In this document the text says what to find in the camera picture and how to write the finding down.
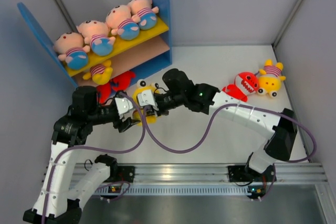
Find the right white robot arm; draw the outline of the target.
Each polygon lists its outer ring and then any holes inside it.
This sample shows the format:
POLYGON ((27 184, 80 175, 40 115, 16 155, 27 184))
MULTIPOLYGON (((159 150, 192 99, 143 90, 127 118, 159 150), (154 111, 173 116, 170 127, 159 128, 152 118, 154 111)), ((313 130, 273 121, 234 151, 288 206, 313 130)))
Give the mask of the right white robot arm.
POLYGON ((162 80, 167 91, 153 93, 157 115, 167 115, 170 110, 184 106, 190 111, 210 115, 211 120, 222 116, 265 138, 247 160, 245 174, 250 180, 258 180, 277 161, 290 161, 297 135, 291 109, 276 112, 253 107, 210 84, 194 84, 185 72, 176 68, 167 71, 162 80))

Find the boy plush doll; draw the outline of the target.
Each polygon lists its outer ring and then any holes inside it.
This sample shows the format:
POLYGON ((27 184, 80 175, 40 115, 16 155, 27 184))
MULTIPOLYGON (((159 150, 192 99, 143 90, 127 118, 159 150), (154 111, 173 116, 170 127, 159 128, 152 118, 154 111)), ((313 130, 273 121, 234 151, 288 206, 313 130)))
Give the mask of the boy plush doll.
POLYGON ((71 70, 80 70, 89 62, 90 47, 85 44, 84 38, 79 33, 62 34, 54 42, 53 49, 58 54, 58 59, 71 70))
POLYGON ((108 12, 106 24, 111 35, 119 36, 123 40, 133 40, 140 33, 140 27, 132 19, 131 9, 127 5, 118 5, 108 12))
POLYGON ((152 5, 152 0, 131 0, 127 4, 141 30, 149 30, 157 23, 156 15, 159 13, 159 8, 152 5))
POLYGON ((87 20, 76 26, 84 42, 98 56, 107 56, 113 51, 115 36, 110 35, 110 28, 104 22, 87 20))

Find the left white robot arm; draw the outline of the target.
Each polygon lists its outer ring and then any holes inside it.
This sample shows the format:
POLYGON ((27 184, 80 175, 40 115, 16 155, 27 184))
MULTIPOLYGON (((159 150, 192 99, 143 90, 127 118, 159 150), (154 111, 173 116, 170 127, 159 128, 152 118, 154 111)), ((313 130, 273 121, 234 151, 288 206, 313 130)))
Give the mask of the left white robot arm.
POLYGON ((51 155, 40 194, 34 206, 24 212, 28 223, 78 223, 82 211, 93 193, 105 181, 117 179, 117 160, 113 150, 91 148, 87 137, 95 125, 112 123, 120 133, 137 124, 124 114, 139 110, 139 106, 124 91, 119 91, 110 104, 98 102, 93 86, 78 87, 72 94, 67 113, 54 124, 51 155), (87 174, 74 188, 70 187, 73 172, 82 150, 100 152, 87 174))

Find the red shark plush toy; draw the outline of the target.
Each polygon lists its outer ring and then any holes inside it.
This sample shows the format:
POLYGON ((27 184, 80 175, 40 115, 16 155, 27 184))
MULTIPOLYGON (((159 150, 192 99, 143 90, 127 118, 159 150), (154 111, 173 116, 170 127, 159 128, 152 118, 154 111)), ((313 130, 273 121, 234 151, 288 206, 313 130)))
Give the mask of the red shark plush toy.
POLYGON ((247 102, 248 96, 259 89, 259 80, 252 72, 241 72, 236 75, 234 82, 222 88, 229 96, 247 102))

